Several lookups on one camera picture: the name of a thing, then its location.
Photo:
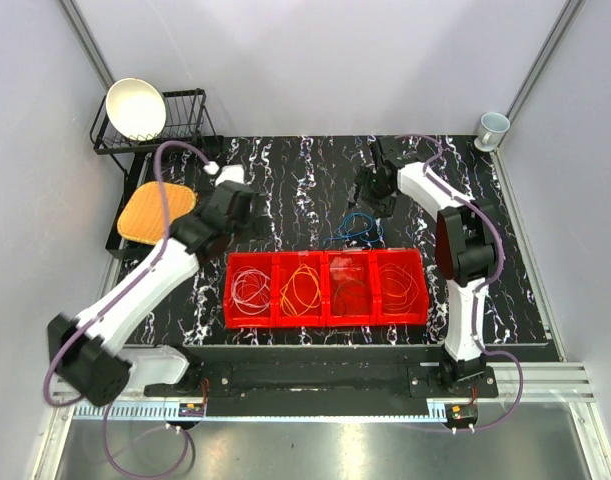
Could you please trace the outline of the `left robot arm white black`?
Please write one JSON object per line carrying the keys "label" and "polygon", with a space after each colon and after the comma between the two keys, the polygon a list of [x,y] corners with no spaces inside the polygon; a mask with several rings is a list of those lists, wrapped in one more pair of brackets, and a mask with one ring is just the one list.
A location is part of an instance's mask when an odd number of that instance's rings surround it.
{"label": "left robot arm white black", "polygon": [[157,228],[145,259],[104,297],[73,318],[63,314],[47,326],[49,367],[43,384],[54,399],[51,378],[59,376],[79,399],[105,407],[133,385],[167,384],[181,396],[200,386],[201,372],[177,347],[154,347],[129,357],[123,349],[132,332],[173,290],[231,244],[261,239],[270,218],[264,194],[234,180],[216,185],[198,202],[192,190],[167,182],[148,183],[150,194],[133,197],[125,211],[130,227]]}

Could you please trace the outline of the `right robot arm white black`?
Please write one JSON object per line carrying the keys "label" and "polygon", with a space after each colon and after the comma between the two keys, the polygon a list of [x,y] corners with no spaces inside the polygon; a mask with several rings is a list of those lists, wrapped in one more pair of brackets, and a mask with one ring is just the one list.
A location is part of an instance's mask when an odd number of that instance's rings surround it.
{"label": "right robot arm white black", "polygon": [[447,281],[449,301],[439,384],[448,395],[465,394],[485,374],[484,304],[504,263],[493,210],[440,179],[427,162],[362,167],[354,183],[356,196],[378,216],[391,215],[395,196],[402,194],[435,220],[435,263]]}

